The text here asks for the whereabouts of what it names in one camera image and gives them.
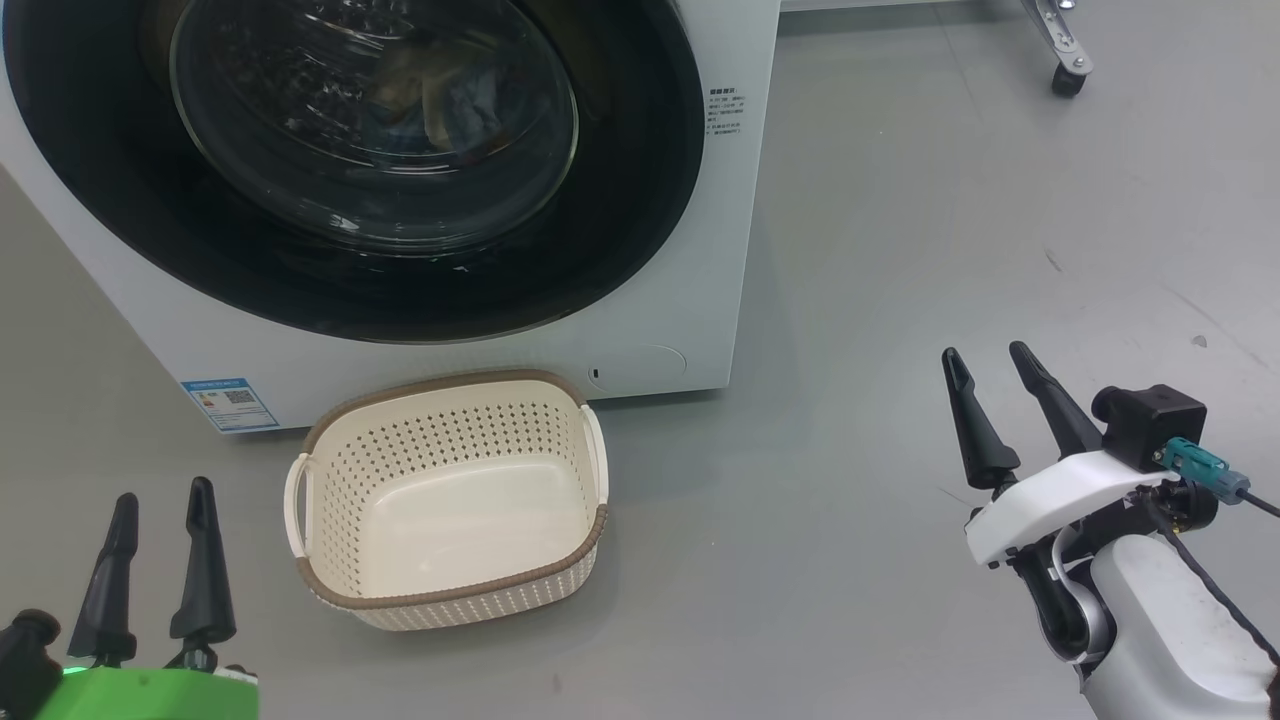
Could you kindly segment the round drain filter cover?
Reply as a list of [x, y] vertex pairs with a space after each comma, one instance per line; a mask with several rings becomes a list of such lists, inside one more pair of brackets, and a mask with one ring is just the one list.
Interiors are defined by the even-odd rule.
[[588, 379], [609, 397], [666, 395], [682, 387], [687, 360], [660, 345], [630, 345], [590, 361]]

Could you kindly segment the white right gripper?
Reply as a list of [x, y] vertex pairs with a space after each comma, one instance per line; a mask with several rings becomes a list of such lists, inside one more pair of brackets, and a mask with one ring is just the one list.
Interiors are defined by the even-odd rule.
[[960, 352], [955, 347], [942, 352], [943, 378], [968, 486], [1002, 491], [1018, 482], [965, 525], [966, 546], [979, 565], [1004, 560], [1009, 550], [1020, 550], [1137, 489], [1155, 488], [1174, 478], [1169, 471], [1135, 471], [1100, 451], [1102, 433], [1030, 347], [1012, 341], [1009, 354], [1025, 391], [1038, 401], [1064, 460], [1018, 482], [1015, 470], [1020, 459], [1001, 441], [980, 406], [977, 383]]

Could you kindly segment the white front-load washing machine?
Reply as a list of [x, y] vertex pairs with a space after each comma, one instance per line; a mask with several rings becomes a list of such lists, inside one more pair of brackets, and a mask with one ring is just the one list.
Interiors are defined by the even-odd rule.
[[0, 164], [170, 377], [246, 379], [280, 429], [364, 395], [474, 372], [554, 374], [586, 398], [593, 359], [660, 345], [687, 360], [677, 392], [730, 383], [782, 0], [672, 0], [701, 78], [703, 156], [664, 245], [588, 307], [509, 334], [445, 343], [344, 340], [255, 316], [173, 278], [61, 190], [18, 124], [0, 58]]

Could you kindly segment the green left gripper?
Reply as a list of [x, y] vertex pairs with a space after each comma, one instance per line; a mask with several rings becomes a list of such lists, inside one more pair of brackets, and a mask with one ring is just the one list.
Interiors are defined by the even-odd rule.
[[[170, 637], [186, 650], [207, 650], [234, 637], [237, 625], [214, 487], [206, 477], [191, 482], [186, 529], [189, 555]], [[129, 606], [138, 539], [138, 500], [120, 495], [72, 632], [72, 657], [120, 666], [136, 656]], [[224, 669], [73, 667], [35, 720], [259, 720], [259, 680]]]

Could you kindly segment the blue energy label sticker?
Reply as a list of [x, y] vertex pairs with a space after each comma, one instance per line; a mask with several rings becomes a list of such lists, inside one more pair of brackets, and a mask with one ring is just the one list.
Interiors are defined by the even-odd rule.
[[282, 425], [243, 378], [182, 382], [182, 388], [223, 434], [275, 430]]

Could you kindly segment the metal stand leg with caster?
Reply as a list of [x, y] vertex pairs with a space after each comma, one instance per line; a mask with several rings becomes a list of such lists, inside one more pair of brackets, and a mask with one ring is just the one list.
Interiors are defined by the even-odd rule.
[[1094, 64], [1068, 26], [1068, 13], [1078, 0], [1019, 0], [1043, 41], [1059, 59], [1050, 87], [1055, 96], [1074, 99], [1085, 86]]

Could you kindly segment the blue garment with cream lining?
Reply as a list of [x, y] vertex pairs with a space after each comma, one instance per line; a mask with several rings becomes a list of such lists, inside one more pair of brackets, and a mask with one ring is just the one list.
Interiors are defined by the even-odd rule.
[[492, 63], [419, 64], [383, 76], [372, 100], [394, 119], [416, 110], [422, 132], [436, 150], [471, 152], [509, 140], [498, 111], [498, 79]]

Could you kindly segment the cream perforated laundry basket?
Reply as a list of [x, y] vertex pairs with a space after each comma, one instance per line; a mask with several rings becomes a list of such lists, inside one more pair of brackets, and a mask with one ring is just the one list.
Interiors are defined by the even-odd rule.
[[366, 395], [307, 433], [283, 491], [303, 583], [385, 632], [508, 618], [568, 598], [609, 516], [605, 441], [548, 372]]

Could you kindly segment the round black glass washer door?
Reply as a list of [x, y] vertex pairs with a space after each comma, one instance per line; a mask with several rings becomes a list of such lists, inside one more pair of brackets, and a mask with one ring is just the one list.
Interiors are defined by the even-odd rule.
[[[544, 325], [664, 245], [703, 156], [672, 0], [4, 0], [61, 190], [211, 299], [344, 340]], [[509, 140], [443, 152], [378, 81], [492, 63]]]

